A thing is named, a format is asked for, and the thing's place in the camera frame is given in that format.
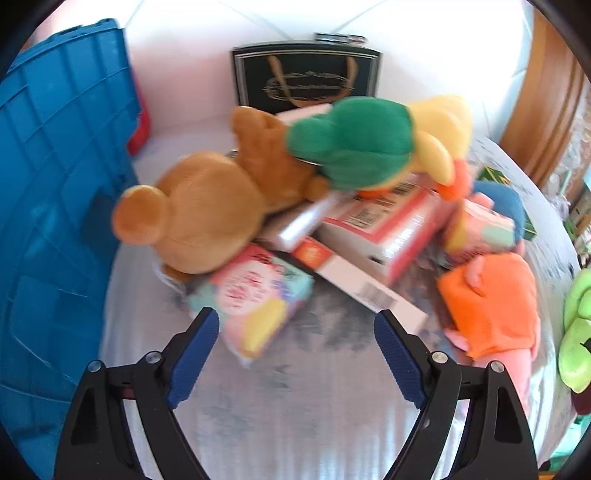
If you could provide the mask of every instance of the green and yellow plush toy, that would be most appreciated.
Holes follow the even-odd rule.
[[[575,393],[591,383],[591,270],[581,270],[564,302],[564,329],[558,369]]]
[[[350,97],[328,113],[297,121],[287,148],[321,165],[336,189],[383,192],[411,172],[426,172],[455,199],[469,193],[464,160],[471,137],[470,107],[455,95],[408,106]]]

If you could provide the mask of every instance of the white wall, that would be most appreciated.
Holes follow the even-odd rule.
[[[532,7],[525,0],[66,0],[38,37],[114,17],[154,131],[227,115],[229,50],[245,43],[364,35],[384,54],[378,95],[409,102],[458,93],[475,130],[498,141],[524,78]]]

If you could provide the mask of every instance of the pink plush toy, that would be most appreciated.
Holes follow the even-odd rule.
[[[481,193],[470,200],[491,208]],[[477,367],[498,360],[505,365],[528,413],[532,361],[540,345],[535,278],[516,253],[479,255],[439,279],[439,290],[457,330],[445,335],[467,352]]]

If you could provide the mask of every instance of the screw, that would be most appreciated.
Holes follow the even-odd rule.
[[[443,352],[433,352],[431,358],[437,364],[444,364],[448,360],[447,355]]]
[[[160,352],[150,352],[147,353],[145,356],[145,359],[149,364],[157,364],[158,362],[160,362],[161,358],[162,354]]]
[[[88,367],[86,367],[91,374],[98,372],[101,368],[103,368],[103,364],[100,360],[93,360],[88,364]]]
[[[501,373],[503,373],[505,371],[505,365],[503,365],[498,360],[495,360],[494,362],[491,362],[491,368],[495,372],[497,372],[498,374],[501,374]]]

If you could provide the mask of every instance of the teddy bear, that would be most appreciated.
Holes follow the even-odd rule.
[[[328,180],[289,155],[275,116],[237,107],[235,160],[212,151],[182,157],[156,185],[126,190],[112,214],[115,236],[151,245],[167,277],[184,282],[218,269],[258,233],[264,218],[317,200]]]
[[[239,106],[232,116],[238,143],[235,161],[259,187],[267,213],[280,212],[302,200],[315,202],[329,189],[327,178],[314,165],[296,160],[287,151],[286,126],[275,115]]]

